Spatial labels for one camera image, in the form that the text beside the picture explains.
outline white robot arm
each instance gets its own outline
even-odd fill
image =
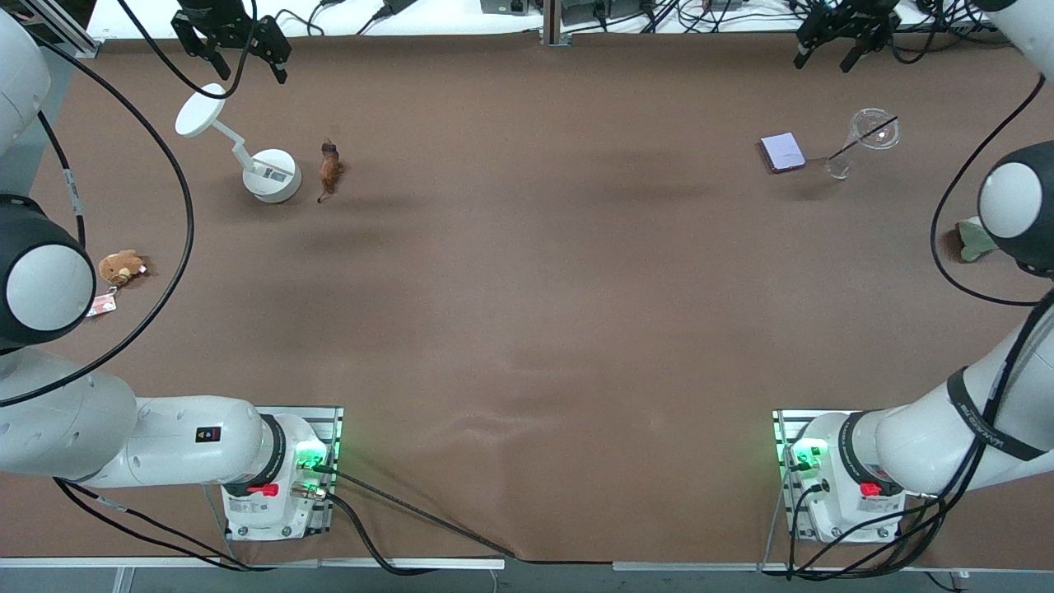
[[[0,56],[3,154],[37,118],[51,79],[36,43],[4,13]],[[318,485],[309,468],[328,451],[296,416],[216,396],[136,398],[101,372],[21,397],[79,370],[34,347],[76,329],[95,290],[84,249],[27,196],[0,193],[0,472],[97,488],[223,485],[240,538],[302,536],[314,502],[306,496]]]
[[[1054,3],[974,0],[1036,64],[1054,76]],[[995,242],[1030,273],[1054,277],[1054,142],[1003,157],[990,171],[978,210]],[[995,422],[981,412],[1002,375],[1018,328],[980,361],[953,374],[915,403],[877,412],[820,416],[785,454],[802,488],[822,490],[808,505],[816,537],[886,542],[904,491],[937,495],[956,479],[975,439],[987,446],[968,490],[1054,470],[1054,314],[1028,335]]]

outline small brown plush toy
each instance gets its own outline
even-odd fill
[[[123,285],[132,276],[147,271],[142,258],[134,249],[125,249],[118,253],[106,255],[99,261],[99,274],[114,285]]]
[[[318,178],[323,181],[323,193],[318,195],[318,203],[336,191],[336,182],[344,173],[344,163],[340,162],[340,153],[336,151],[336,144],[329,141],[323,142],[323,165],[318,169]]]

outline brown tabletop surface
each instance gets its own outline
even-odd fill
[[[956,47],[914,66],[883,53],[844,75],[838,44],[796,71],[790,35],[573,48],[535,35],[297,39],[288,83],[251,58],[220,115],[251,151],[298,160],[302,186],[277,205],[242,187],[227,138],[175,133],[190,91],[142,50],[86,63],[171,143],[197,236],[167,310],[105,370],[143,397],[343,406],[343,469],[523,558],[758,561],[779,485],[773,410],[909,403],[1026,315],[945,283],[926,242],[949,179],[1036,81],[1012,48]],[[173,59],[210,79],[200,60]],[[762,163],[759,138],[783,132],[809,157],[829,154],[863,106],[898,114],[903,138],[847,180]],[[1041,95],[992,144],[941,232],[974,213],[998,157],[1054,134],[1052,108]],[[85,77],[56,131],[93,259],[137,249],[153,271],[117,313],[46,347],[86,362],[168,281],[182,202],[149,136]],[[350,170],[319,204],[326,136]],[[53,154],[33,197],[69,224]],[[1002,254],[951,265],[1004,296],[1045,288]],[[970,494],[925,566],[1054,569],[1054,532],[1036,520],[1052,486]],[[488,553],[340,492],[388,556]],[[199,487],[106,495],[220,545]],[[0,499],[4,556],[168,553],[46,479],[5,475]],[[365,556],[343,517],[324,536],[238,551]]]

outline thin dark stick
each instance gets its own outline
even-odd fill
[[[836,152],[835,154],[832,154],[831,156],[828,156],[828,157],[827,157],[827,160],[831,160],[832,158],[835,158],[836,156],[838,156],[838,155],[842,154],[843,152],[845,152],[845,151],[850,150],[851,147],[853,147],[853,146],[855,146],[855,145],[859,144],[859,143],[860,143],[860,140],[863,140],[863,139],[865,139],[865,138],[870,138],[871,136],[875,135],[875,133],[876,133],[876,132],[878,132],[878,131],[879,131],[879,130],[881,130],[882,127],[885,127],[885,126],[886,126],[886,125],[889,125],[890,123],[893,123],[893,122],[894,122],[894,121],[896,121],[897,119],[900,119],[900,116],[899,116],[899,115],[894,115],[893,117],[891,117],[890,119],[887,119],[887,120],[886,120],[885,122],[881,123],[880,125],[878,125],[877,127],[875,127],[874,130],[872,130],[871,132],[867,132],[867,133],[866,133],[866,134],[864,134],[863,136],[860,136],[859,138],[857,138],[857,139],[853,140],[853,142],[852,142],[852,143],[848,143],[848,144],[845,144],[845,145],[844,145],[844,146],[842,147],[842,150],[840,150],[840,151]]]

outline plush keychain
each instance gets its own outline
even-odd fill
[[[110,290],[105,294],[96,296],[86,317],[91,318],[117,311],[115,299],[117,290],[133,277],[145,272],[147,265],[134,249],[125,249],[103,257],[99,261],[99,275],[110,282]]]
[[[340,180],[343,173],[340,153],[336,151],[336,144],[326,138],[323,142],[323,165],[318,169],[318,178],[323,181],[323,193],[318,195],[318,203],[336,192],[336,182]]]

